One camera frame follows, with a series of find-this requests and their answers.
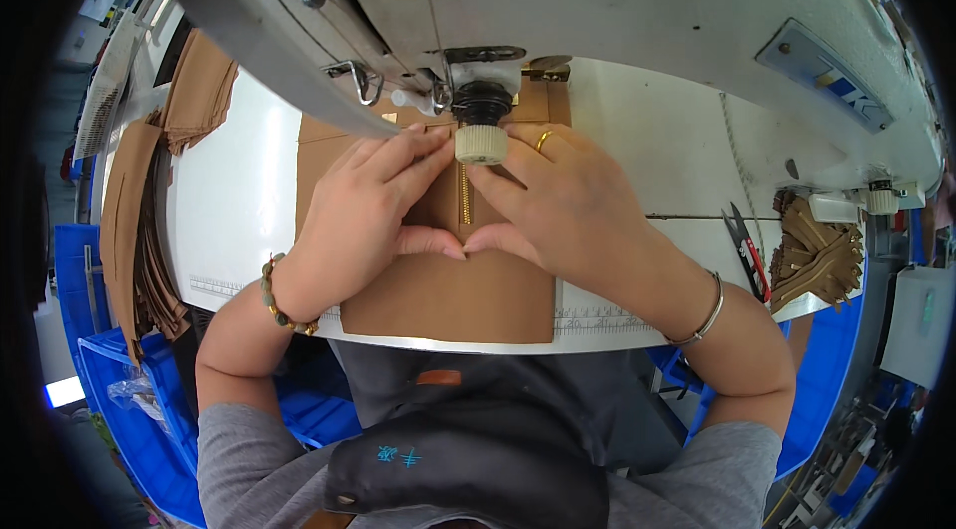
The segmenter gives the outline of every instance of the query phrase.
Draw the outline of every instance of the brown leather patch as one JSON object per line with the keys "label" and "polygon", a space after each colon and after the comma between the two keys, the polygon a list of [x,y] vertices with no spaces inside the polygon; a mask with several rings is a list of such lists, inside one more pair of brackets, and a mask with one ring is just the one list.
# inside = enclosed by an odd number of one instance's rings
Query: brown leather patch
{"label": "brown leather patch", "polygon": [[419,374],[417,381],[419,386],[460,386],[462,384],[462,372],[455,369],[432,369]]}
{"label": "brown leather patch", "polygon": [[355,517],[355,515],[346,515],[345,513],[330,513],[327,510],[318,510],[302,524],[302,529],[345,529]]}

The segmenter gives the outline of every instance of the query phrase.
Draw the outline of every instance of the woman's left hand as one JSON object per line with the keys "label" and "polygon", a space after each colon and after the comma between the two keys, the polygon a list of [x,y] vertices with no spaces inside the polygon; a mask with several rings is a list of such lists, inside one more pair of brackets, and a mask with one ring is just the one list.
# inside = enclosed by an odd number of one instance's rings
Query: woman's left hand
{"label": "woman's left hand", "polygon": [[412,125],[388,140],[351,145],[316,185],[295,246],[275,266],[272,294],[290,319],[315,320],[354,295],[397,255],[444,253],[464,260],[446,230],[402,226],[454,158],[451,128]]}

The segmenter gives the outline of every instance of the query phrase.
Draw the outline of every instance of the zipper teeth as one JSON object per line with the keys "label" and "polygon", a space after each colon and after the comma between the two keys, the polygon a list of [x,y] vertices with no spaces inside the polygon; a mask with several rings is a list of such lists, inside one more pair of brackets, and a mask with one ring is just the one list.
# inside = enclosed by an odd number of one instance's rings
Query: zipper teeth
{"label": "zipper teeth", "polygon": [[472,196],[469,194],[469,175],[465,165],[458,163],[458,180],[462,189],[462,223],[472,223]]}

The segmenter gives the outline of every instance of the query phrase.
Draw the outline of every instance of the gold ring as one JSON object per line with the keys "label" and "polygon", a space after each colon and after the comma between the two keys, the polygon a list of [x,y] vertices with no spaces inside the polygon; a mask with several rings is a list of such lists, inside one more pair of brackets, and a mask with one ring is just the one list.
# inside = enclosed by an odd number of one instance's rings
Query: gold ring
{"label": "gold ring", "polygon": [[545,140],[548,140],[548,137],[555,134],[554,130],[546,130],[541,133],[541,137],[538,139],[537,145],[534,146],[534,150],[538,153],[541,153],[541,146],[544,144]]}

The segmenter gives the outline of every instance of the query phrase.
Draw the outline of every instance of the scissors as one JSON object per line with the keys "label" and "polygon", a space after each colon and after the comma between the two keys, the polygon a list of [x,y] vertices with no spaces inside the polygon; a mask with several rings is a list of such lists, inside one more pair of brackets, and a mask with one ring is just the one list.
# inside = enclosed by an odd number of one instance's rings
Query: scissors
{"label": "scissors", "polygon": [[723,223],[726,224],[726,228],[730,231],[730,239],[733,240],[733,244],[737,248],[737,255],[740,256],[740,262],[744,265],[744,270],[747,272],[747,279],[750,280],[750,290],[753,292],[753,296],[756,296],[762,302],[769,302],[771,299],[771,285],[767,283],[764,266],[760,262],[760,254],[753,246],[753,241],[750,240],[750,233],[747,232],[747,227],[744,225],[744,218],[740,215],[740,210],[737,209],[737,206],[735,206],[733,202],[730,203],[730,206],[733,208],[733,219],[736,225],[730,221],[730,218],[726,216],[723,210],[720,212],[723,215]]}

